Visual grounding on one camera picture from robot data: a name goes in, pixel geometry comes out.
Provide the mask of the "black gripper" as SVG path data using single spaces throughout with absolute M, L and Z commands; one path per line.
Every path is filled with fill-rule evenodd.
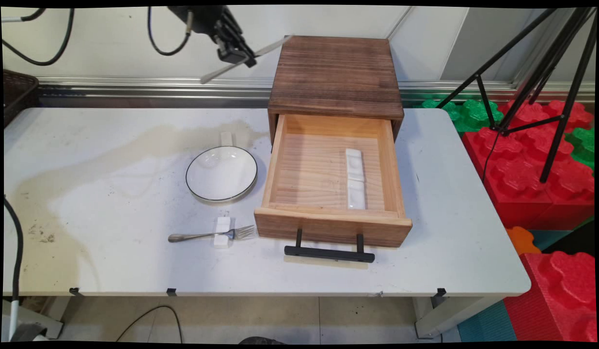
M 248 68 L 256 65 L 255 53 L 246 44 L 242 30 L 228 6 L 168 6 L 182 22 L 187 23 L 189 14 L 191 31 L 208 35 L 218 45 L 220 61 L 244 64 Z

